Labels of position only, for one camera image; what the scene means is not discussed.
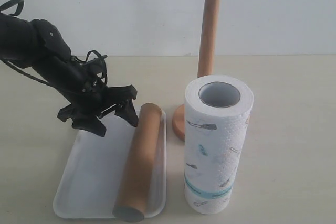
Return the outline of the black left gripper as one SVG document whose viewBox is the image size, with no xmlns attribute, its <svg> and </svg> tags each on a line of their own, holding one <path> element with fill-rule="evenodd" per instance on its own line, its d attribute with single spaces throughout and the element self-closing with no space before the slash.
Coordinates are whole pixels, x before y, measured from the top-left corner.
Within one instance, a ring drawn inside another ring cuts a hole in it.
<svg viewBox="0 0 336 224">
<path fill-rule="evenodd" d="M 63 122 L 72 118 L 73 129 L 87 131 L 100 137 L 105 137 L 106 127 L 98 118 L 112 111 L 133 127 L 137 127 L 139 123 L 133 106 L 137 90 L 133 85 L 107 86 L 106 57 L 96 50 L 89 51 L 85 60 L 80 60 L 69 52 L 56 53 L 56 58 L 74 75 L 68 82 L 69 88 L 57 89 L 61 94 L 70 96 L 70 105 L 60 109 L 57 118 Z"/>
</svg>

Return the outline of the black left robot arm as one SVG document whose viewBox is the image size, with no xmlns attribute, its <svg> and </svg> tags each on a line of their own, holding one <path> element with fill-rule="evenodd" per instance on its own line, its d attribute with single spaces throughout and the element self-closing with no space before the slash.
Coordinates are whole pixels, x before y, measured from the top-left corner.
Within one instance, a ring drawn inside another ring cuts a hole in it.
<svg viewBox="0 0 336 224">
<path fill-rule="evenodd" d="M 134 86 L 107 85 L 106 57 L 91 50 L 96 58 L 80 60 L 71 53 L 59 30 L 44 19 L 26 21 L 1 14 L 1 61 L 23 74 L 33 68 L 38 82 L 55 88 L 69 105 L 60 109 L 58 119 L 72 119 L 72 127 L 104 137 L 100 119 L 114 112 L 136 127 L 139 118 L 133 106 Z"/>
</svg>

